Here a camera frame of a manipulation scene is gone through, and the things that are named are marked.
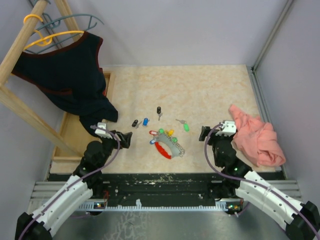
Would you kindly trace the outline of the yellow tag key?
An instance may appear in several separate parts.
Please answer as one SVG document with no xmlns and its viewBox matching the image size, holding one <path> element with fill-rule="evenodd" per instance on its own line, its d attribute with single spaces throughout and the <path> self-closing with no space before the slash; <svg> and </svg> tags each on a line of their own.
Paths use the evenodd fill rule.
<svg viewBox="0 0 320 240">
<path fill-rule="evenodd" d="M 173 133 L 174 133 L 174 130 L 170 129 L 169 131 L 166 132 L 166 135 L 170 137 L 173 135 Z"/>
</svg>

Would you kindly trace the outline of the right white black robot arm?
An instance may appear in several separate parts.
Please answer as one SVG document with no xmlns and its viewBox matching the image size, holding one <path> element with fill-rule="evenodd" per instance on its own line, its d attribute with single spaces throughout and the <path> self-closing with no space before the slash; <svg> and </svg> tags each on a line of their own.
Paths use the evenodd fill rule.
<svg viewBox="0 0 320 240">
<path fill-rule="evenodd" d="M 220 123 L 202 126 L 199 141 L 204 142 L 204 156 L 209 167 L 223 177 L 222 192 L 254 205 L 272 218 L 290 240 L 320 238 L 320 213 L 311 201 L 302 202 L 283 193 L 264 180 L 237 157 L 232 146 L 236 127 Z"/>
</svg>

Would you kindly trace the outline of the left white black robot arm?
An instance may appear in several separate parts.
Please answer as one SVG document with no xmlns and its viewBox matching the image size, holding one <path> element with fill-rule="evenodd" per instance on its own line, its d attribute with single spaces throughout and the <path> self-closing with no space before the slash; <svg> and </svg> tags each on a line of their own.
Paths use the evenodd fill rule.
<svg viewBox="0 0 320 240">
<path fill-rule="evenodd" d="M 105 131 L 101 141 L 91 141 L 80 164 L 67 182 L 42 206 L 17 219 L 16 240 L 51 240 L 75 210 L 91 197 L 103 195 L 102 169 L 107 167 L 121 149 L 128 149 L 132 132 Z"/>
</svg>

